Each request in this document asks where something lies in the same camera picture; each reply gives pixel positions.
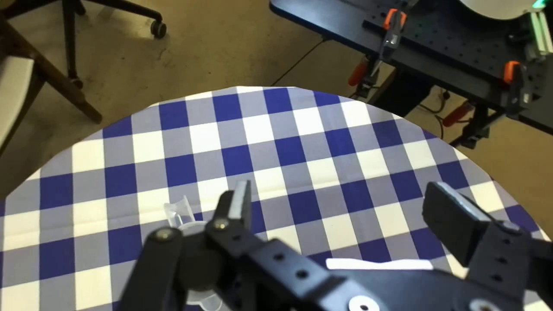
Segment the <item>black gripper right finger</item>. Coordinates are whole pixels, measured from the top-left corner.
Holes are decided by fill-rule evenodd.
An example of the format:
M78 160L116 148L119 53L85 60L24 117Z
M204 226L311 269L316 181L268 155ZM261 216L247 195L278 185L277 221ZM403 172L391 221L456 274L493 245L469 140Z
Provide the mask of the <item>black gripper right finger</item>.
M491 216L474 200L444 181L430 181L425 188L422 216L430 231L467 266Z

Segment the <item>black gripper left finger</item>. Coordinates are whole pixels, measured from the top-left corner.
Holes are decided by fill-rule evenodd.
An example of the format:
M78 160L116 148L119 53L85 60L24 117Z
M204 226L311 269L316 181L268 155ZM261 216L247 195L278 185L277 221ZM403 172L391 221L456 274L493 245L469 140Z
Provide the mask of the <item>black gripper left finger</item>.
M233 190L220 195L206 233L213 242L242 242L251 233L252 195L251 181L239 181Z

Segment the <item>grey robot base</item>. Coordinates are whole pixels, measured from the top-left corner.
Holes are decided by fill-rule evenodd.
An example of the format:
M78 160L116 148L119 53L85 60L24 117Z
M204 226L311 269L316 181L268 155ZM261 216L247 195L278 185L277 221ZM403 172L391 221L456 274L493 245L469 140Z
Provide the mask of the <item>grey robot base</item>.
M543 10L550 0L460 0L460 3L488 19L512 20L526 14Z

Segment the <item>dark robot base table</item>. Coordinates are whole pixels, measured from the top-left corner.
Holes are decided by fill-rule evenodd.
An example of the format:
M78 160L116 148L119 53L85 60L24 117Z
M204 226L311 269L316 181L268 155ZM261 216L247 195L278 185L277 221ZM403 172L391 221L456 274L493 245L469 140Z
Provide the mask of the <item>dark robot base table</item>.
M363 53L379 55L386 17L408 0L270 0L270 8ZM427 76L491 109L508 105L503 69L526 60L526 46L512 39L529 20L491 20L460 0L415 0L406 12L401 43L389 57L396 67Z

